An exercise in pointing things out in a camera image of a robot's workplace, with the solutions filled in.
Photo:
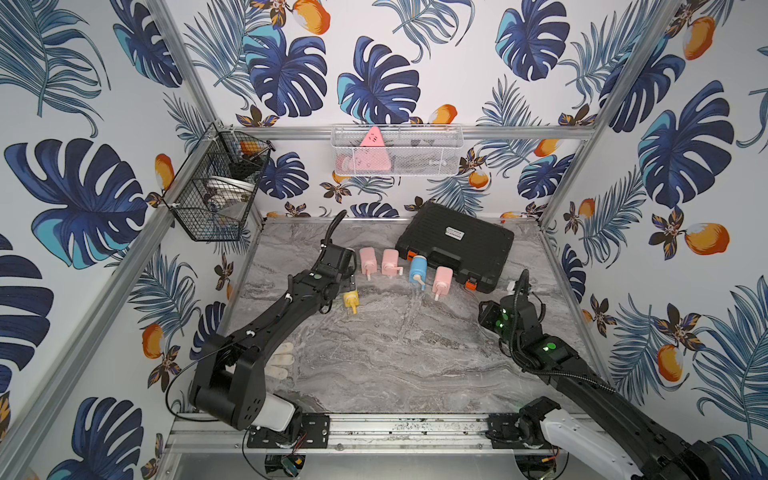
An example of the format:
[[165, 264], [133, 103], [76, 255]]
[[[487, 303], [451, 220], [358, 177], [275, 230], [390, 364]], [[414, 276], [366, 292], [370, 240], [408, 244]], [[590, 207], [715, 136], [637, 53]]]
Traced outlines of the yellow pencil sharpener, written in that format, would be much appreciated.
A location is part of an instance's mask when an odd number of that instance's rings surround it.
[[357, 290], [345, 292], [343, 294], [344, 306], [349, 309], [353, 315], [357, 314], [358, 307], [360, 305], [359, 293]]

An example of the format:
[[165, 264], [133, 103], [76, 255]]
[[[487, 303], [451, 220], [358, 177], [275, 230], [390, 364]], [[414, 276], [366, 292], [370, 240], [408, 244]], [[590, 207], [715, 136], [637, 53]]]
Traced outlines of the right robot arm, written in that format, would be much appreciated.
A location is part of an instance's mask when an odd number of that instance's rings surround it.
[[579, 406], [594, 431], [557, 402], [539, 397], [521, 407], [515, 439], [530, 447], [556, 447], [607, 479], [722, 479], [718, 451], [689, 443], [664, 428], [603, 381], [563, 339], [542, 328], [546, 306], [532, 302], [529, 273], [512, 294], [479, 305], [478, 323], [498, 339], [501, 352]]

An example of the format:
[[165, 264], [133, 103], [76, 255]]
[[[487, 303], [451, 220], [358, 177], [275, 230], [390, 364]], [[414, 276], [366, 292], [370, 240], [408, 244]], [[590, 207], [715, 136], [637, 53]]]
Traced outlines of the blue pencil sharpener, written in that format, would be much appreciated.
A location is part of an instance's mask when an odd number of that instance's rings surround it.
[[422, 291], [426, 289], [428, 262], [422, 255], [415, 255], [410, 260], [409, 281], [418, 285]]

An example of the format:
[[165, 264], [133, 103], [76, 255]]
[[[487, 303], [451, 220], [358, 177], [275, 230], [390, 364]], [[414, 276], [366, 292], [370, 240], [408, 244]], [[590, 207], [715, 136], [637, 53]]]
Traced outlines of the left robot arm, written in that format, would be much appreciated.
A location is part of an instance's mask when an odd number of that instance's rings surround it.
[[190, 385], [191, 404], [237, 430], [250, 426], [266, 403], [268, 360], [303, 321], [330, 310], [355, 269], [353, 250], [328, 244], [258, 317], [227, 336], [211, 335]]

